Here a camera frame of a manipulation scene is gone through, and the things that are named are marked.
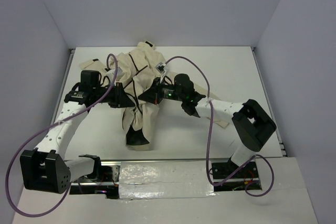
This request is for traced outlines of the beige jacket black lining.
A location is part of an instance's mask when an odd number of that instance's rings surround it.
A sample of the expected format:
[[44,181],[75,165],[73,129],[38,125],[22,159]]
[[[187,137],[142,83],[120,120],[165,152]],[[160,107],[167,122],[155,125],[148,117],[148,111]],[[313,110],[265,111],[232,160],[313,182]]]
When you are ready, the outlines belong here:
[[122,109],[122,128],[126,134],[126,146],[135,151],[152,148],[155,120],[159,112],[159,93],[156,87],[174,85],[178,74],[165,74],[160,68],[165,63],[163,55],[149,42],[140,42],[128,54],[117,55],[102,63],[98,59],[87,60],[79,65],[81,70],[96,70],[102,74],[102,84],[113,78],[121,82],[132,105]]

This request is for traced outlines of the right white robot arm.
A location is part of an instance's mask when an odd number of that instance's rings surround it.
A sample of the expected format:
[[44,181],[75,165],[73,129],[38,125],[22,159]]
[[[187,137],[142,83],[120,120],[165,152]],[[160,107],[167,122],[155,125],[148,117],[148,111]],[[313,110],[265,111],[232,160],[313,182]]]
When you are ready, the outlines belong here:
[[246,172],[245,162],[261,151],[277,128],[257,101],[249,99],[245,103],[235,103],[209,99],[196,91],[186,74],[175,76],[173,84],[164,84],[155,78],[151,87],[138,98],[152,104],[159,104],[163,99],[181,101],[182,109],[190,116],[232,124],[241,141],[226,163],[226,172],[233,177]]

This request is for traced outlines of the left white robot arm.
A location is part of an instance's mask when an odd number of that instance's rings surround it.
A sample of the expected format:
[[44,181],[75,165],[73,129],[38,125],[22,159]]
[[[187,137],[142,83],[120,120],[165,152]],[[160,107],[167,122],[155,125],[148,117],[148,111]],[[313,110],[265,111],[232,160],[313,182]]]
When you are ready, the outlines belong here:
[[26,189],[62,194],[82,176],[90,181],[102,177],[99,156],[83,154],[66,161],[65,153],[77,128],[95,105],[106,103],[117,109],[135,105],[119,81],[122,76],[121,68],[109,70],[105,77],[95,70],[81,72],[80,81],[65,96],[55,125],[33,150],[24,150],[20,155]]

